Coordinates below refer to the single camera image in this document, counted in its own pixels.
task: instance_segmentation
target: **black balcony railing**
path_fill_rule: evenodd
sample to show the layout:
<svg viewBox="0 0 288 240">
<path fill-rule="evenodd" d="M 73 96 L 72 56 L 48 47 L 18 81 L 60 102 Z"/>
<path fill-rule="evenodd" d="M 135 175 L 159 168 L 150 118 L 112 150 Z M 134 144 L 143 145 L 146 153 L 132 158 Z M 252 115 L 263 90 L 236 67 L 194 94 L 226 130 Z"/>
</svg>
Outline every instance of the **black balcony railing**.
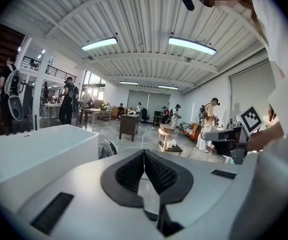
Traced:
<svg viewBox="0 0 288 240">
<path fill-rule="evenodd" d="M 24 59 L 22 61 L 21 66 L 24 68 L 38 71 L 40 66 L 41 66 L 41 62 L 39 60 L 34 59 L 34 58 L 29 58 L 27 56 L 24 56 Z M 64 71 L 62 71 L 58 68 L 55 68 L 53 66 L 47 66 L 46 74 L 53 76 L 53 77 L 63 79 L 64 81 L 67 79 L 67 77 L 72 77 L 73 83 L 76 80 L 76 76 L 69 74 L 67 72 L 64 72 Z"/>
</svg>

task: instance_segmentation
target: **white table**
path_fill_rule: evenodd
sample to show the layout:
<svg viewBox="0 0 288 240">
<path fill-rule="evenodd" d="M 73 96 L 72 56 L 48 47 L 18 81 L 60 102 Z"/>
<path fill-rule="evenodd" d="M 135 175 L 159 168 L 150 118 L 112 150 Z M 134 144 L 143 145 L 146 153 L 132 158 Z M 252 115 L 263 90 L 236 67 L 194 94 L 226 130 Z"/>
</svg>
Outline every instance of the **white table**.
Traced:
<svg viewBox="0 0 288 240">
<path fill-rule="evenodd" d="M 70 124 L 0 136 L 0 204 L 16 213 L 34 193 L 98 159 L 98 133 Z"/>
<path fill-rule="evenodd" d="M 48 127 L 49 127 L 50 126 L 49 125 L 49 108 L 55 108 L 57 111 L 59 111 L 62 104 L 61 103 L 45 103 L 44 105 L 46 107 L 45 112 L 47 110 L 47 119 L 48 119 Z"/>
<path fill-rule="evenodd" d="M 94 123 L 95 123 L 95 115 L 100 114 L 109 114 L 109 124 L 111 123 L 111 116 L 112 116 L 112 110 L 100 110 L 99 108 L 83 108 L 84 111 L 93 113 L 93 131 L 94 131 Z"/>
</svg>

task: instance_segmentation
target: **corrugated metal ceiling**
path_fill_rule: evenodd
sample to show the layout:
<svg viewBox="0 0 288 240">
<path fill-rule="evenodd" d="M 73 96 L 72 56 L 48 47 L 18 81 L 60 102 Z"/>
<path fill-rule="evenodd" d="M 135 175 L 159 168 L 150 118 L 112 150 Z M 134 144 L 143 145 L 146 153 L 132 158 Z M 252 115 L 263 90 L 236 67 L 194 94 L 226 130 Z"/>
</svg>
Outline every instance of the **corrugated metal ceiling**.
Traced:
<svg viewBox="0 0 288 240">
<path fill-rule="evenodd" d="M 9 13 L 34 21 L 46 37 L 55 24 L 89 0 L 16 0 Z M 166 54 L 190 57 L 219 68 L 257 38 L 235 18 L 218 7 L 207 8 L 194 0 L 188 11 L 180 0 L 101 0 L 78 11 L 51 32 L 63 45 L 83 46 L 88 42 L 116 36 L 118 44 L 98 48 L 89 61 L 107 78 L 115 76 L 154 77 L 194 84 L 211 73 L 201 67 L 164 59 L 118 58 L 121 53 Z M 233 8 L 250 22 L 250 13 L 240 5 Z M 217 50 L 214 56 L 191 49 L 170 46 L 170 36 L 198 41 Z M 100 56 L 116 54 L 112 60 Z M 158 81 L 138 81 L 155 87 Z"/>
</svg>

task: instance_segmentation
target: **black shirt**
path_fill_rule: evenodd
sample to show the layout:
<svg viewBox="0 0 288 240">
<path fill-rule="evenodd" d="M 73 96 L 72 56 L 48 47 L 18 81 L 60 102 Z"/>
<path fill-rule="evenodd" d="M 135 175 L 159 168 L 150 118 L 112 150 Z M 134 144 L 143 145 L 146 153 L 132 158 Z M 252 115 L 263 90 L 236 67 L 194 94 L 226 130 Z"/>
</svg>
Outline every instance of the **black shirt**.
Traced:
<svg viewBox="0 0 288 240">
<path fill-rule="evenodd" d="M 13 70 L 15 71 L 16 70 L 16 67 L 14 64 L 9 64 Z M 5 96 L 5 83 L 6 83 L 6 80 L 8 78 L 8 76 L 12 73 L 12 71 L 10 70 L 10 68 L 8 67 L 8 65 L 4 66 L 3 67 L 3 71 L 2 71 L 2 77 L 5 78 L 5 82 L 4 82 L 4 87 L 2 88 L 2 95 L 1 95 L 1 98 L 3 98 Z"/>
<path fill-rule="evenodd" d="M 122 106 L 118 107 L 118 112 L 119 114 L 123 114 L 124 113 L 124 108 Z"/>
<path fill-rule="evenodd" d="M 71 82 L 68 82 L 68 83 L 65 84 L 64 88 L 65 89 L 68 88 L 68 94 L 65 95 L 63 104 L 71 103 L 73 101 L 73 99 L 69 97 L 69 90 L 73 86 L 74 85 Z"/>
</svg>

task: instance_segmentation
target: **black and white square marker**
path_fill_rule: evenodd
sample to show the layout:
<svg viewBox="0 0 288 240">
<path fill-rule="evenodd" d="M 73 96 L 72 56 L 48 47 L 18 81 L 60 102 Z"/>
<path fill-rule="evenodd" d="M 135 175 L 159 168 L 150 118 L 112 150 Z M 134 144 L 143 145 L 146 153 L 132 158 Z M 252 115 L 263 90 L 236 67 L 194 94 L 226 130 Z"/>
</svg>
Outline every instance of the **black and white square marker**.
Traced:
<svg viewBox="0 0 288 240">
<path fill-rule="evenodd" d="M 247 135 L 251 135 L 263 124 L 262 120 L 260 119 L 259 113 L 253 106 L 249 107 L 238 116 L 240 118 L 240 122 L 245 128 Z"/>
</svg>

